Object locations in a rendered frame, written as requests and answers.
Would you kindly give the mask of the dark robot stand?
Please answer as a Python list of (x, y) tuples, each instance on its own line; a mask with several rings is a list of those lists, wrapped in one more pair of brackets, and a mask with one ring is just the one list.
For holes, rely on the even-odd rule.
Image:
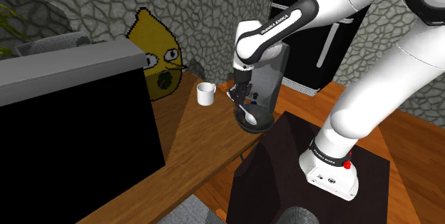
[(319, 224), (387, 224), (390, 162), (352, 148), (359, 189), (343, 200), (306, 181), (298, 159), (319, 127), (284, 112), (234, 173), (227, 224), (278, 224), (291, 207), (311, 212)]

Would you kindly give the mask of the white spoon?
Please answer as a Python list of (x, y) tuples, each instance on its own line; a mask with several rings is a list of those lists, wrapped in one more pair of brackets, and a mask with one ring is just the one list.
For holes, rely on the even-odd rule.
[(239, 105), (239, 107), (240, 107), (240, 108), (244, 111), (244, 113), (245, 113), (245, 120), (246, 120), (249, 124), (256, 126), (256, 125), (257, 125), (257, 121), (256, 121), (255, 117), (254, 117), (251, 113), (249, 113), (249, 112), (248, 112), (242, 105)]

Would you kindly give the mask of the green plant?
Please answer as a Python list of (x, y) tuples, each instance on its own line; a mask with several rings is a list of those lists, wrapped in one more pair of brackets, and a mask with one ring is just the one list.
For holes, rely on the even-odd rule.
[(30, 40), (30, 38), (27, 35), (18, 31), (15, 27), (13, 27), (9, 23), (8, 18), (13, 18), (13, 17), (20, 19), (25, 25), (28, 24), (20, 14), (18, 14), (13, 9), (10, 9), (7, 6), (0, 4), (0, 28), (6, 29), (15, 36), (18, 36), (19, 38)]

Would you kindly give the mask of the wooden table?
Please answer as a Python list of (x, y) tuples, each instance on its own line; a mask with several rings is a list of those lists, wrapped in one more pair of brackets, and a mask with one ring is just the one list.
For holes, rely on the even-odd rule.
[(197, 102), (193, 73), (183, 73), (172, 95), (153, 102), (166, 164), (78, 224), (157, 224), (196, 194), (211, 210), (228, 212), (234, 171), (261, 134), (242, 130), (232, 101), (217, 90), (210, 106)]

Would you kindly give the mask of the black box with grey top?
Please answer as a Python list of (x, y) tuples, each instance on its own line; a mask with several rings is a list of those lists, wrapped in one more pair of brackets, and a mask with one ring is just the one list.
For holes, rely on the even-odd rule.
[(133, 42), (0, 61), (0, 224), (76, 224), (165, 164)]

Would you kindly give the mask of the grey rug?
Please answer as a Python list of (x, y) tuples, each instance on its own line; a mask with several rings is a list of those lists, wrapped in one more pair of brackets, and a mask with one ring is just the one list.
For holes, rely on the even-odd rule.
[(194, 194), (169, 212), (157, 224), (226, 224)]

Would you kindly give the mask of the grey round cushion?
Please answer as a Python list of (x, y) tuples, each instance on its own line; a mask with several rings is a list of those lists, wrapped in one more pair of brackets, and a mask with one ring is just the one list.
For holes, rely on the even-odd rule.
[(309, 210), (292, 206), (280, 216), (276, 224), (319, 224), (319, 221)]

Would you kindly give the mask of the white mug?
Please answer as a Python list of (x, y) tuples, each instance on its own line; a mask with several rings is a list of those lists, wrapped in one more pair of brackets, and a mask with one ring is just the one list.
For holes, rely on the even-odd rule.
[(197, 85), (197, 102), (201, 106), (210, 106), (214, 102), (216, 85), (214, 83), (202, 82)]

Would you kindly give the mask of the grey coffee machine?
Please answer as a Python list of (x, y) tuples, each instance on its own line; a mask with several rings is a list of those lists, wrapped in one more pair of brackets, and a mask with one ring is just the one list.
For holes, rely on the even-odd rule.
[(273, 112), (277, 103), (289, 52), (290, 46), (286, 43), (276, 45), (266, 50), (265, 56), (267, 58), (265, 60), (245, 68), (243, 67), (244, 64), (234, 54), (234, 70), (252, 71), (252, 77), (246, 91), (236, 91), (234, 84), (227, 91), (227, 96), (234, 102), (240, 102), (242, 95), (245, 95), (246, 99), (254, 101), (257, 105)]

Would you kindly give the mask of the black refrigerator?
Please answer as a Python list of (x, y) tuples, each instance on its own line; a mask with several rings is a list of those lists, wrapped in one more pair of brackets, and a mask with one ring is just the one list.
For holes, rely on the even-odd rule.
[[(273, 0), (270, 18), (298, 0)], [(284, 39), (290, 46), (283, 84), (314, 96), (330, 83), (369, 8), (351, 15), (350, 22), (297, 32)]]

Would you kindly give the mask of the black bowl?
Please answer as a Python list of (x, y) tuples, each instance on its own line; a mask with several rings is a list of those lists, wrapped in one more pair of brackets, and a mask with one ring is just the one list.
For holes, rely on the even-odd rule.
[(245, 119), (245, 112), (241, 108), (237, 108), (235, 110), (235, 120), (242, 130), (253, 134), (263, 133), (268, 131), (274, 124), (274, 116), (266, 108), (263, 108), (262, 106), (259, 106), (257, 104), (250, 103), (245, 104), (243, 107), (247, 110), (247, 112), (251, 113), (254, 116), (257, 124), (252, 125), (248, 123)]

